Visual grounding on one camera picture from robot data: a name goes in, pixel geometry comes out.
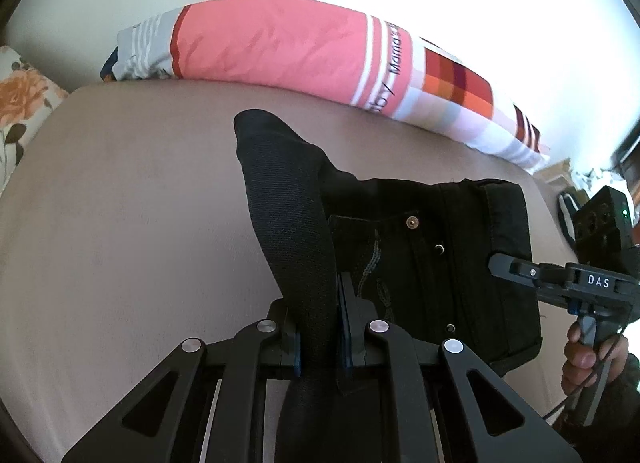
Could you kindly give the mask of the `black sleeved right forearm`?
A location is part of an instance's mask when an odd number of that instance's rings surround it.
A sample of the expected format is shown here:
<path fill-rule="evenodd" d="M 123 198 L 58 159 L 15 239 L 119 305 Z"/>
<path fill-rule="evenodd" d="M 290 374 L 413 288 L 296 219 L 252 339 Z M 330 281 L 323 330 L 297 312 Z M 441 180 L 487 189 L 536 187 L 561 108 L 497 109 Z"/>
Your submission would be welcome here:
<path fill-rule="evenodd" d="M 639 463 L 639 360 L 629 353 L 622 374 L 603 391 L 590 426 L 570 423 L 562 415 L 553 428 L 583 462 Z"/>

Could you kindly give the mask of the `right hand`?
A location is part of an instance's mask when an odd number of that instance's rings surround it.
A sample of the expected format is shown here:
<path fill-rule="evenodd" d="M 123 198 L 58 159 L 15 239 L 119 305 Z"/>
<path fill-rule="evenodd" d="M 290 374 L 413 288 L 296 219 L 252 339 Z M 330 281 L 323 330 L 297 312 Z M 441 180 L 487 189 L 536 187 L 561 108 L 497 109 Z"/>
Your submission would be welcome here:
<path fill-rule="evenodd" d="M 566 395 L 570 395 L 582 384 L 590 387 L 596 383 L 596 379 L 589 375 L 594 365 L 605 355 L 608 355 L 606 359 L 611 361 L 608 383 L 612 383 L 623 373 L 629 355 L 628 339 L 625 336 L 620 336 L 619 339 L 610 337 L 602 343 L 596 353 L 591 347 L 580 342 L 580 333 L 582 330 L 578 322 L 574 322 L 567 331 L 561 379 L 562 391 Z"/>

